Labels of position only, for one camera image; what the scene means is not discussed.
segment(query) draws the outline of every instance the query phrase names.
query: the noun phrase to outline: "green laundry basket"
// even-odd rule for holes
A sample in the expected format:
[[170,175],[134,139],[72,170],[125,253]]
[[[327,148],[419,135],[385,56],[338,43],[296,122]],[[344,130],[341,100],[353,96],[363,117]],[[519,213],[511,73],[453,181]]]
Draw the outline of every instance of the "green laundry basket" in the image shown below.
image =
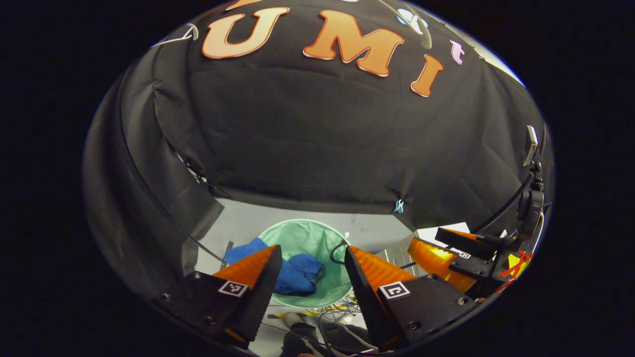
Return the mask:
[[[330,258],[331,251],[342,240],[348,243],[333,228],[314,220],[285,220],[264,231],[259,238],[269,246],[279,244],[285,260],[306,253],[324,264],[324,271],[316,280],[317,291],[314,294],[302,297],[274,293],[272,299],[276,302],[300,309],[318,308],[334,304],[352,292],[346,268]],[[333,258],[343,262],[344,252],[345,246],[337,248]]]

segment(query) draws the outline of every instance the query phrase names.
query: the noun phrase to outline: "white clip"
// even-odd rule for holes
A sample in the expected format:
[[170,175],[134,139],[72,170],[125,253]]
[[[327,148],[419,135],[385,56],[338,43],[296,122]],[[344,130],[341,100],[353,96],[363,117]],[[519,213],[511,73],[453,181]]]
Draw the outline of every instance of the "white clip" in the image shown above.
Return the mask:
[[159,42],[158,44],[155,44],[154,46],[151,46],[150,48],[155,47],[155,46],[159,46],[160,44],[169,43],[169,42],[175,42],[175,41],[181,41],[181,40],[189,39],[189,38],[192,38],[193,41],[196,41],[198,39],[198,28],[196,28],[196,26],[194,24],[187,23],[186,25],[189,26],[189,29],[187,29],[187,32],[183,35],[183,37],[177,38],[177,39],[170,39],[170,40],[163,41],[163,42]]

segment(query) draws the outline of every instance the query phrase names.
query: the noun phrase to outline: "bolt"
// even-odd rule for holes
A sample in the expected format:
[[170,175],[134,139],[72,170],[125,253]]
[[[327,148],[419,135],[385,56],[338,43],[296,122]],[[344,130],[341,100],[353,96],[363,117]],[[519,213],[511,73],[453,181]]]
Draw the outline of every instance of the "bolt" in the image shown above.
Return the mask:
[[205,317],[205,323],[208,324],[209,326],[214,326],[216,325],[216,319],[211,316],[207,316]]

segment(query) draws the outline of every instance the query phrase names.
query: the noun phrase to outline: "orange plastic part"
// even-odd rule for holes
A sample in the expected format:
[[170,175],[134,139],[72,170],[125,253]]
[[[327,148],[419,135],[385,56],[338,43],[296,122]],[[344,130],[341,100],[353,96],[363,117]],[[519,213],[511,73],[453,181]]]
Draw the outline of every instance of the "orange plastic part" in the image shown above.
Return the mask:
[[276,249],[277,245],[270,246],[267,249],[263,249],[258,253],[254,253],[239,262],[236,262],[225,269],[212,274],[217,278],[233,281],[235,283],[249,285],[250,289],[253,289],[256,280],[260,276],[262,268],[269,261],[271,253]]
[[365,252],[359,248],[351,246],[351,250],[355,254],[361,270],[364,272],[370,286],[372,286],[377,299],[377,289],[382,285],[396,283],[397,281],[406,281],[416,278],[416,276],[395,266],[387,261]]
[[465,293],[476,282],[476,279],[450,270],[450,264],[458,257],[454,253],[427,244],[417,238],[412,239],[408,253],[412,260],[428,274],[437,274],[462,293]]

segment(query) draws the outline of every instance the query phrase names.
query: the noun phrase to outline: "person's foot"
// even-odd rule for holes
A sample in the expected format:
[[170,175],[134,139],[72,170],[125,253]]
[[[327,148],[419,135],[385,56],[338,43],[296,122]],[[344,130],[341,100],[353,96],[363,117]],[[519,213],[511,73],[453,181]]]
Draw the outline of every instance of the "person's foot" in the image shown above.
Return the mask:
[[284,321],[284,324],[287,325],[289,328],[291,328],[291,326],[295,325],[298,322],[302,322],[302,319],[295,313],[284,314],[282,320]]

